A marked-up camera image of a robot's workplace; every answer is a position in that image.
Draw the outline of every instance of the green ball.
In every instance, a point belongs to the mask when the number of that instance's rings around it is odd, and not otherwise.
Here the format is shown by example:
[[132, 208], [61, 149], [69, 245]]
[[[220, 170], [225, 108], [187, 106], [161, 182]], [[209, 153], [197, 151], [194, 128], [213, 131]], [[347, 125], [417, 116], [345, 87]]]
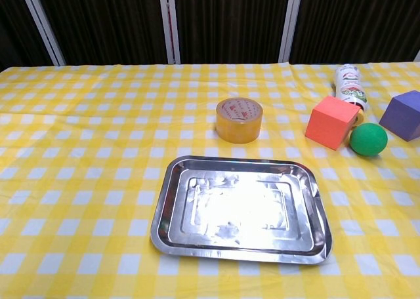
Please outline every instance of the green ball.
[[388, 136], [378, 124], [365, 123], [356, 127], [350, 135], [351, 148], [362, 156], [375, 156], [385, 149]]

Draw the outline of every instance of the tape roll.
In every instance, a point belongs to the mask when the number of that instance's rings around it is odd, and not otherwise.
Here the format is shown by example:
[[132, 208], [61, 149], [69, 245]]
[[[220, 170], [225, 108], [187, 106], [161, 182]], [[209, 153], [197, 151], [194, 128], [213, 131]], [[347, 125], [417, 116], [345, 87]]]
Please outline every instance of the tape roll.
[[229, 98], [216, 107], [216, 131], [235, 144], [249, 143], [260, 134], [263, 108], [248, 98]]
[[357, 127], [358, 125], [361, 125], [365, 119], [365, 113], [360, 108], [359, 112], [357, 113], [356, 121], [353, 123], [353, 127]]

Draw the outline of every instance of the tray rim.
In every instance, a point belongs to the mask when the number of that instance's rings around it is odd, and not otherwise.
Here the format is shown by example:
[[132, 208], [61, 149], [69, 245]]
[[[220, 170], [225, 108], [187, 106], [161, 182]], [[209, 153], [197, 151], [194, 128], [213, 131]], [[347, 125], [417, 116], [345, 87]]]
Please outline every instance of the tray rim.
[[[312, 189], [312, 196], [314, 198], [314, 204], [317, 208], [318, 218], [324, 229], [325, 235], [325, 244], [323, 249], [313, 255], [294, 255], [294, 254], [284, 254], [284, 253], [273, 253], [273, 252], [259, 252], [255, 250], [226, 250], [226, 249], [201, 249], [201, 248], [189, 248], [189, 247], [173, 247], [164, 243], [159, 236], [158, 229], [161, 222], [163, 206], [165, 204], [167, 190], [169, 189], [169, 184], [172, 176], [173, 168], [179, 163], [187, 160], [201, 160], [201, 161], [229, 161], [237, 163], [260, 163], [260, 164], [274, 164], [274, 165], [295, 165], [303, 169], [310, 178], [311, 187], [312, 184], [316, 185], [316, 188]], [[331, 231], [328, 225], [326, 212], [324, 205], [321, 201], [318, 184], [311, 170], [306, 166], [294, 162], [294, 161], [280, 161], [273, 159], [246, 159], [246, 158], [228, 158], [228, 157], [206, 157], [206, 156], [194, 156], [187, 155], [181, 156], [173, 161], [171, 161], [165, 171], [165, 177], [163, 179], [161, 191], [159, 194], [159, 199], [157, 200], [156, 210], [152, 220], [152, 225], [150, 228], [150, 239], [152, 240], [153, 245], [159, 251], [165, 254], [177, 255], [177, 256], [195, 256], [202, 258], [218, 258], [218, 259], [227, 259], [227, 260], [247, 260], [247, 261], [256, 261], [256, 262], [275, 262], [275, 263], [286, 263], [286, 264], [319, 264], [326, 260], [331, 254], [332, 249], [332, 236]]]

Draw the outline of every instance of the black curtain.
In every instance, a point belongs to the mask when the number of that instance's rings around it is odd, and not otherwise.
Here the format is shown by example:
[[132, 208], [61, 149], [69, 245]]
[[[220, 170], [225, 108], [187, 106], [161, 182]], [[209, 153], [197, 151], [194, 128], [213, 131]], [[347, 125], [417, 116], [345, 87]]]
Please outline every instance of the black curtain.
[[25, 0], [0, 0], [0, 71], [47, 65], [51, 59]]
[[412, 61], [420, 0], [301, 0], [292, 64]]
[[182, 63], [278, 61], [287, 0], [175, 0]]
[[41, 0], [68, 65], [167, 64], [159, 0]]

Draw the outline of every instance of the purple cube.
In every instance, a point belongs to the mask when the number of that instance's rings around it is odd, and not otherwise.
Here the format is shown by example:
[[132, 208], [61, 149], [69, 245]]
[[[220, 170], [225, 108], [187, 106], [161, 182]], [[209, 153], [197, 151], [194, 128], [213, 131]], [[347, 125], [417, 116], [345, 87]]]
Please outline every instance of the purple cube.
[[407, 142], [420, 136], [420, 92], [395, 96], [389, 103], [380, 125]]

